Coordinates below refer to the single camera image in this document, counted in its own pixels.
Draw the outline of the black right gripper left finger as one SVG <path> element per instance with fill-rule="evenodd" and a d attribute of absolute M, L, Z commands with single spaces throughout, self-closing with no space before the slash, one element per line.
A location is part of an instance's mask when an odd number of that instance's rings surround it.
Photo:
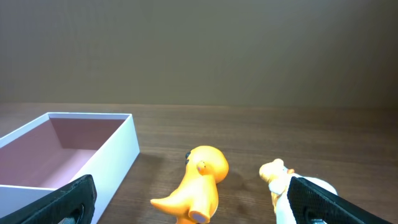
<path fill-rule="evenodd" d="M 83 175 L 1 218 L 3 224 L 90 224 L 97 191 L 93 176 Z"/>

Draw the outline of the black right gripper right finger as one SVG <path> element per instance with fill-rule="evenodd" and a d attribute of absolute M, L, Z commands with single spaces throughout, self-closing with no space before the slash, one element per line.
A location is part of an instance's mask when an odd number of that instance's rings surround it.
<path fill-rule="evenodd" d="M 298 224 L 391 224 L 303 177 L 291 179 L 287 198 Z"/>

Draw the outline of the white duck toy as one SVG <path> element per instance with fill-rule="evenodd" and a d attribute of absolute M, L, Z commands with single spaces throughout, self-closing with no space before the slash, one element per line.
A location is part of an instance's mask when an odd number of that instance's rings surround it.
<path fill-rule="evenodd" d="M 328 182 L 315 177 L 302 176 L 295 173 L 293 169 L 288 169 L 282 159 L 274 159 L 272 162 L 263 164 L 259 169 L 259 175 L 262 180 L 268 183 L 276 224 L 297 223 L 287 198 L 292 177 L 303 177 L 335 195 L 338 194 L 336 189 Z"/>

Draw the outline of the orange dinosaur toy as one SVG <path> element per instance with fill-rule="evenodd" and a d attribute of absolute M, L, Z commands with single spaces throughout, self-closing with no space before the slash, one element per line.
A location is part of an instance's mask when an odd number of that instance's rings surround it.
<path fill-rule="evenodd" d="M 219 205 L 217 184 L 228 172 L 228 161 L 219 149 L 197 146 L 185 155 L 185 174 L 179 186 L 150 204 L 174 216 L 177 223 L 209 223 Z"/>

